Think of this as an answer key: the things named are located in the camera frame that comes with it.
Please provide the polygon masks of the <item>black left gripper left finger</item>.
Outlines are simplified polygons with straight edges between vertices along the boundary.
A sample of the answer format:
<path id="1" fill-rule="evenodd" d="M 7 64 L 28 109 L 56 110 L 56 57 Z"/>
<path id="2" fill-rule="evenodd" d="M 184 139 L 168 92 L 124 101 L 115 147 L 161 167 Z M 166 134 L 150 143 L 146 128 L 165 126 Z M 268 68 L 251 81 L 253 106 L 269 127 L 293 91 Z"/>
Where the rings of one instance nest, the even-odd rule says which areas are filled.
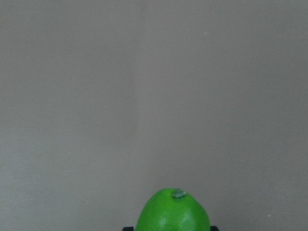
<path id="1" fill-rule="evenodd" d="M 123 227 L 122 231 L 134 231 L 134 227 Z"/>

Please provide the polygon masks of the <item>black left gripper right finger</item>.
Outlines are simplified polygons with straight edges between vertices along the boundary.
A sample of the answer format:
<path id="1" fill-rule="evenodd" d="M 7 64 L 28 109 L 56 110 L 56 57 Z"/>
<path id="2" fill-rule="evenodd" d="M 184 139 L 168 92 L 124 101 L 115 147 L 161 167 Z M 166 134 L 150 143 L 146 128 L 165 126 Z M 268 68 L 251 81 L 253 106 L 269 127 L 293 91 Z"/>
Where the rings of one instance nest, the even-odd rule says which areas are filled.
<path id="1" fill-rule="evenodd" d="M 210 231 L 219 231 L 217 226 L 210 226 Z"/>

